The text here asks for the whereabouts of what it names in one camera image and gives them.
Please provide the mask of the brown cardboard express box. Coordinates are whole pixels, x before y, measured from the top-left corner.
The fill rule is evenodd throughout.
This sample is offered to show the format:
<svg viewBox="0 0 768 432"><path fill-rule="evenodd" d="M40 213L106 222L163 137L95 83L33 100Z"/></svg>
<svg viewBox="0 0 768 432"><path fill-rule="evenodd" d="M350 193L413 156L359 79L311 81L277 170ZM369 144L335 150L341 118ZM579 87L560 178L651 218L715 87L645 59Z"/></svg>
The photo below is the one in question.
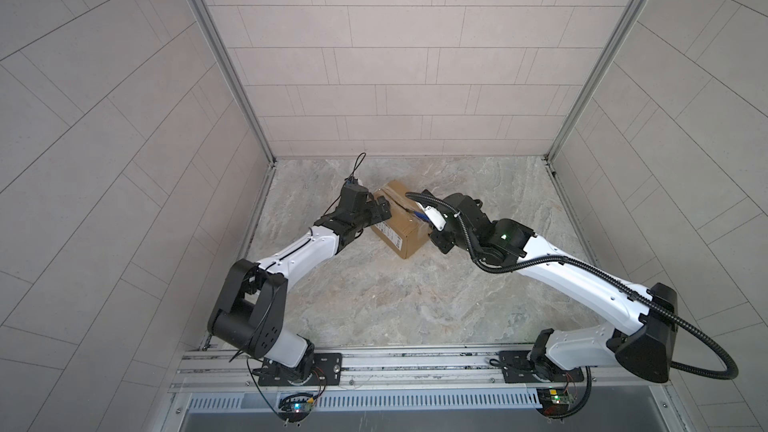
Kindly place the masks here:
<svg viewBox="0 0 768 432"><path fill-rule="evenodd" d="M408 191L399 180L391 180L374 192L374 196L388 199L392 217L372 226L373 232L402 259L413 256L429 240L431 231L429 223L413 215L414 210L422 210L405 196Z"/></svg>

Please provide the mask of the blue utility knife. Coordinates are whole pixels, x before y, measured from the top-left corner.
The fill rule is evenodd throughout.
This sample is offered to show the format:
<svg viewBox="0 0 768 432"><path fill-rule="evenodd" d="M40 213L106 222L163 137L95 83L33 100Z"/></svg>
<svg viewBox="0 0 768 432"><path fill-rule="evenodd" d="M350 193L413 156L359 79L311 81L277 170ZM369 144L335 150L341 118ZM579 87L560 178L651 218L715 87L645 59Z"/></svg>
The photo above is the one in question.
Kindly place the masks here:
<svg viewBox="0 0 768 432"><path fill-rule="evenodd" d="M430 222L430 219L427 217L427 215L426 215L426 214L424 214L424 213L423 213L423 211L422 211L422 212L419 212L419 211L416 211L416 210L414 210L414 211L413 211L413 215L414 215L415 217L417 217L419 220L422 220L422 221L424 221L424 222L426 222L426 223L429 223L429 222Z"/></svg>

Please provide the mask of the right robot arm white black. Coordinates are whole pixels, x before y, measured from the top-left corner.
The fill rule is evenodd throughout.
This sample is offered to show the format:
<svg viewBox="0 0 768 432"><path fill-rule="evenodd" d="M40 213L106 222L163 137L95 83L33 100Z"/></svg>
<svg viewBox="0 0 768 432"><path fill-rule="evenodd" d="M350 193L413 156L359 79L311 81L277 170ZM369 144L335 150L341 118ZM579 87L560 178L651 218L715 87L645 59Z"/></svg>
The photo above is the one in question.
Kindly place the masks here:
<svg viewBox="0 0 768 432"><path fill-rule="evenodd" d="M620 366L653 383L669 379L677 326L643 304L650 290L561 252L531 228L512 219L490 220L482 203L452 194L422 210L432 226L430 238L448 253L458 247L483 271L502 274L512 268L586 306L602 323L585 329L544 329L527 358L542 380L560 381L586 367Z"/></svg>

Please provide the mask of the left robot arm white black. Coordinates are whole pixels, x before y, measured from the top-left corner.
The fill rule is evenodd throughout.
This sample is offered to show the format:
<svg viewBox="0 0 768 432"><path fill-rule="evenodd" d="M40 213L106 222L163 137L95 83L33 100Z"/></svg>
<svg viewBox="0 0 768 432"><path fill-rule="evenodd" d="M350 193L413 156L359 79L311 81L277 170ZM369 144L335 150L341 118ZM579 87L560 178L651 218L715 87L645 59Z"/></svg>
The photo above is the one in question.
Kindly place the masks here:
<svg viewBox="0 0 768 432"><path fill-rule="evenodd" d="M284 327L287 295L312 269L338 255L364 229L391 218L391 206L354 178L341 188L336 207L302 237L256 262L235 262L213 306L207 331L235 354L268 359L306 379L314 365L313 343Z"/></svg>

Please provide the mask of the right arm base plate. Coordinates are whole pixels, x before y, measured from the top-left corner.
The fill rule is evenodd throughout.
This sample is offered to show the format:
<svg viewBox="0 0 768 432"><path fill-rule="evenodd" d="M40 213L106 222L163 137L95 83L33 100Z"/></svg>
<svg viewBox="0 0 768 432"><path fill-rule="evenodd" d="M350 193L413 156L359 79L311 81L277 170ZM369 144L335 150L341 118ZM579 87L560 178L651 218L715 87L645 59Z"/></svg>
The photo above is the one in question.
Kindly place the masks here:
<svg viewBox="0 0 768 432"><path fill-rule="evenodd" d="M564 370L546 357L532 360L529 351L500 351L489 364L501 370L506 383L579 383L585 380L582 369Z"/></svg>

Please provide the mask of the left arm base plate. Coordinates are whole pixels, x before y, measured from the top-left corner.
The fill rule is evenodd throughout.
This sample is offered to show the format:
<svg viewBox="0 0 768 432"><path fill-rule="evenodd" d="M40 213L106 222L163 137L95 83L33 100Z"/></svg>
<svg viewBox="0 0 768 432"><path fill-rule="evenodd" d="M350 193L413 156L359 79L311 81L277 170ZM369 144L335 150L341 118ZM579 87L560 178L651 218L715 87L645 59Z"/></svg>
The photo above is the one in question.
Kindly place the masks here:
<svg viewBox="0 0 768 432"><path fill-rule="evenodd" d="M343 355L314 353L311 361L302 360L295 368L266 359L258 373L261 387L337 386L340 384Z"/></svg>

